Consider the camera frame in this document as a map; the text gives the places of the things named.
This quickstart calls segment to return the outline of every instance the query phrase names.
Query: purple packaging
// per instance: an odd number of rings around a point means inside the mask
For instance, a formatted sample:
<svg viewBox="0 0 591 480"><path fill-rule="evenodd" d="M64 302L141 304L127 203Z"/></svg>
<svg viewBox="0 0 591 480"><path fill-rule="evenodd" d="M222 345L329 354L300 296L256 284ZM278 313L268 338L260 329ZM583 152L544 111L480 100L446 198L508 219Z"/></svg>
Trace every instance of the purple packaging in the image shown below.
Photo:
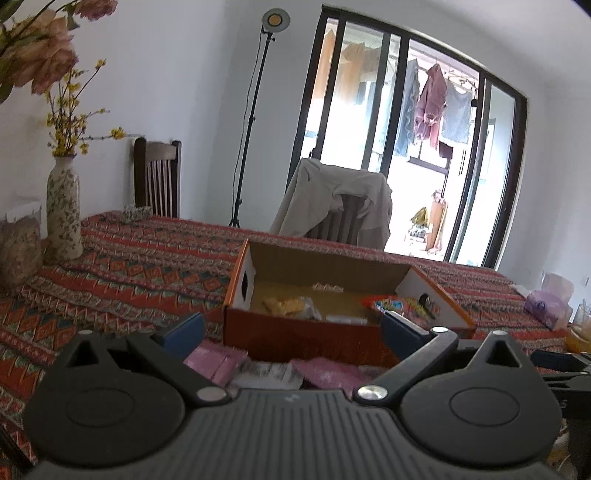
<svg viewBox="0 0 591 480"><path fill-rule="evenodd" d="M556 295L545 290L534 290L525 299L525 310L550 330L566 327L564 320L568 306Z"/></svg>

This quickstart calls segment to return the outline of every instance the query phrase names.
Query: ceramic vase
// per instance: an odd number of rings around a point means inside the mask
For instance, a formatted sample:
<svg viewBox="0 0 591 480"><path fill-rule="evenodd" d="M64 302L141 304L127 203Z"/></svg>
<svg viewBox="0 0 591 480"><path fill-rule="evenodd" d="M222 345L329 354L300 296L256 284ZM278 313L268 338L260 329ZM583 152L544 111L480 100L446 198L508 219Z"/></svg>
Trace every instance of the ceramic vase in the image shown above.
<svg viewBox="0 0 591 480"><path fill-rule="evenodd" d="M46 260L62 262L82 255L80 179L73 156L54 157L56 166L47 179Z"/></svg>

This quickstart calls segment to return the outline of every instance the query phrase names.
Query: colorful tablecloth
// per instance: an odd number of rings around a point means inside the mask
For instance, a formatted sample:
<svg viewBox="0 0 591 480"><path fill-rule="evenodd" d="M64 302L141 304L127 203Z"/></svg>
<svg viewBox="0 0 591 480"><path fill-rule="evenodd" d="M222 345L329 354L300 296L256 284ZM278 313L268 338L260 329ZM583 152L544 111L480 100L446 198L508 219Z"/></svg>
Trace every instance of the colorful tablecloth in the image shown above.
<svg viewBox="0 0 591 480"><path fill-rule="evenodd" d="M564 340L523 310L502 275L420 258L308 239L153 218L124 225L106 213L83 222L84 254L44 267L12 297L0 297L0 421L33 458L22 412L44 371L79 329L124 336L203 312L207 334L221 339L222 303L242 243L258 242L421 268L471 315L484 338L509 331L526 350L560 351Z"/></svg>

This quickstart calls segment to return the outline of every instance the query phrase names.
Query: floor lamp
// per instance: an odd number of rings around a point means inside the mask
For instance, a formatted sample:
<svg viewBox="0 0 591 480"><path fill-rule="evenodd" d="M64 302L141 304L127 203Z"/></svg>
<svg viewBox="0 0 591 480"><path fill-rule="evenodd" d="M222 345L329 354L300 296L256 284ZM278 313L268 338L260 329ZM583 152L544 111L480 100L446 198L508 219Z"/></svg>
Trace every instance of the floor lamp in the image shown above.
<svg viewBox="0 0 591 480"><path fill-rule="evenodd" d="M248 153L248 144L251 140L252 124L255 121L255 108L256 100L258 98L259 88L261 87L262 71L265 68L265 60L267 59L267 52L269 50L269 43L275 41L273 35L279 32L283 32L287 27L290 26L290 16L288 13L281 8L271 8L262 17L261 35L265 34L267 40L265 42L265 50L262 54L261 68L259 69L258 79L256 80L255 94L252 98L252 109L251 116L248 119L248 129L246 130L246 139L244 140L244 151L242 153L242 164L240 165L240 178L238 180L238 191L236 194L236 202L234 204L234 215L230 221L230 226L240 228L240 220L238 220L238 210L242 204L240 198L242 193L242 181L244 180L244 169L246 167L246 155Z"/></svg>

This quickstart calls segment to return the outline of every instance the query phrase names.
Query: hanging clothes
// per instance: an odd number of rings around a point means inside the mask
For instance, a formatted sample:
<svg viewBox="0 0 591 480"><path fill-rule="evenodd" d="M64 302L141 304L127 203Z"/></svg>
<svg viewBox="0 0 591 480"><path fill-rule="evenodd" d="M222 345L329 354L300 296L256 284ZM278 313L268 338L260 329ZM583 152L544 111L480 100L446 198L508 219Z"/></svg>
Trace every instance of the hanging clothes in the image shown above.
<svg viewBox="0 0 591 480"><path fill-rule="evenodd" d="M406 157L408 146L414 143L414 118L417 102L421 91L418 82L418 61L410 60L407 63L406 77L404 78L404 91L402 93L402 107L398 120L398 131L394 142L394 155Z"/></svg>
<svg viewBox="0 0 591 480"><path fill-rule="evenodd" d="M449 80L446 82L446 107L442 115L439 138L444 142L468 144L472 92L458 92L452 82Z"/></svg>
<svg viewBox="0 0 591 480"><path fill-rule="evenodd" d="M336 98L343 103L355 103L359 84L376 81L380 53L380 48L366 48L365 43L352 43L343 50L335 84Z"/></svg>
<svg viewBox="0 0 591 480"><path fill-rule="evenodd" d="M361 83L364 55L364 43L352 43L342 51L335 83L335 98L343 103L355 103Z"/></svg>
<svg viewBox="0 0 591 480"><path fill-rule="evenodd" d="M415 112L415 133L418 140L430 139L431 146L439 143L439 122L447 96L447 84L438 63L427 70L427 83Z"/></svg>
<svg viewBox="0 0 591 480"><path fill-rule="evenodd" d="M357 98L355 99L355 105L363 105L365 101L365 93L367 93L368 84L366 82L361 82L359 84L359 89L357 90Z"/></svg>
<svg viewBox="0 0 591 480"><path fill-rule="evenodd" d="M363 65L361 67L361 81L375 82L378 79L379 57L381 48L366 48L363 52Z"/></svg>
<svg viewBox="0 0 591 480"><path fill-rule="evenodd" d="M453 147L446 143L439 142L439 156L451 160L453 158Z"/></svg>
<svg viewBox="0 0 591 480"><path fill-rule="evenodd" d="M316 80L314 81L314 90L312 91L312 100L323 99L326 93L326 84L329 81L330 61L335 50L335 42L335 32L329 30L322 42L318 71L316 71Z"/></svg>

